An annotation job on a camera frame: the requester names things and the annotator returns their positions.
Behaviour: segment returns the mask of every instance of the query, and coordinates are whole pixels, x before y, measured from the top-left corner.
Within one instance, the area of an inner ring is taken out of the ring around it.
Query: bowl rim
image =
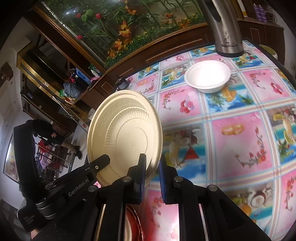
[[[227,74],[227,77],[226,77],[223,81],[221,81],[220,83],[215,84],[215,85],[199,86],[199,85],[195,85],[195,84],[191,83],[191,82],[189,81],[189,79],[188,79],[188,75],[189,75],[190,72],[191,72],[192,70],[194,70],[196,67],[199,67],[200,65],[205,64],[205,62],[208,62],[208,63],[209,63],[209,62],[214,62],[215,64],[218,64],[218,65],[222,66],[222,67],[227,71],[227,73],[226,73],[226,74]],[[195,63],[195,64],[193,64],[192,66],[189,67],[189,69],[188,69],[188,70],[186,71],[186,73],[185,73],[184,80],[185,80],[185,82],[186,82],[188,85],[190,85],[191,87],[194,87],[194,88],[197,88],[197,89],[205,89],[205,90],[207,90],[207,89],[214,89],[214,88],[217,88],[217,87],[220,87],[220,86],[226,84],[226,83],[229,81],[230,77],[231,77],[231,70],[230,70],[230,68],[227,66],[227,64],[225,64],[225,63],[223,63],[223,62],[221,62],[221,61],[218,61],[218,60],[203,60],[203,61],[200,61],[200,62],[198,62],[198,63]]]
[[[114,100],[118,100],[120,97],[130,97],[130,98],[137,99],[137,101],[140,102],[141,105],[143,105],[146,108],[145,110],[151,116],[153,128],[155,130],[154,131],[155,142],[154,142],[154,152],[153,152],[152,160],[146,170],[145,185],[147,185],[150,182],[150,180],[154,177],[154,174],[157,171],[158,163],[162,153],[163,133],[162,133],[161,122],[155,107],[145,96],[143,96],[138,92],[135,92],[132,90],[121,90],[111,94],[100,104],[100,106],[95,111],[94,116],[91,120],[91,124],[89,126],[89,131],[87,134],[87,141],[86,141],[87,156],[88,156],[89,162],[92,162],[95,160],[96,157],[94,157],[93,152],[91,150],[92,139],[95,133],[94,128],[99,118],[102,117],[102,112],[106,109],[106,107],[108,106],[108,103]],[[108,183],[102,176],[100,176],[100,172],[98,172],[97,174],[97,179],[101,186],[111,185],[111,183]]]

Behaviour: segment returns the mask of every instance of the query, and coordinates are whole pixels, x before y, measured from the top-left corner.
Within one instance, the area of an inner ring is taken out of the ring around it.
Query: glass panel
[[[197,0],[45,0],[38,6],[107,68],[153,40],[205,22]]]

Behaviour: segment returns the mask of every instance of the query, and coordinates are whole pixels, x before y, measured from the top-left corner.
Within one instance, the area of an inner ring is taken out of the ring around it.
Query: patterned tablecloth
[[[155,106],[168,165],[196,185],[217,185],[280,240],[296,219],[296,91],[267,56],[243,44],[238,58],[219,56],[214,45],[176,55],[129,77],[129,89]],[[214,94],[184,82],[192,64],[209,59],[232,72]],[[163,204],[157,177],[139,216],[145,241],[179,240],[178,207]]]

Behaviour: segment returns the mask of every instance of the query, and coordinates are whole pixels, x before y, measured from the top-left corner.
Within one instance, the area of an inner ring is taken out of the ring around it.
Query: metal bolt
[[[178,183],[182,182],[183,181],[183,177],[180,177],[180,176],[175,176],[174,177],[174,180]]]
[[[98,188],[98,187],[97,187],[96,185],[91,185],[91,186],[89,186],[89,187],[87,188],[87,190],[88,190],[89,192],[94,192],[94,191],[96,191],[97,188]]]
[[[122,178],[122,180],[123,180],[123,182],[125,182],[125,183],[129,183],[129,182],[131,181],[131,177],[129,177],[129,176],[125,176],[125,177]]]
[[[216,185],[209,185],[209,190],[212,192],[216,192],[218,190]]]

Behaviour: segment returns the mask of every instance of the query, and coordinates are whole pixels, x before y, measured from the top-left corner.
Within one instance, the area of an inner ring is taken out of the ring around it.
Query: framed painting
[[[8,149],[6,152],[5,162],[3,166],[3,173],[8,176],[10,179],[18,182],[19,177],[17,173],[17,166],[15,163],[15,149],[13,145],[13,134],[11,135]]]

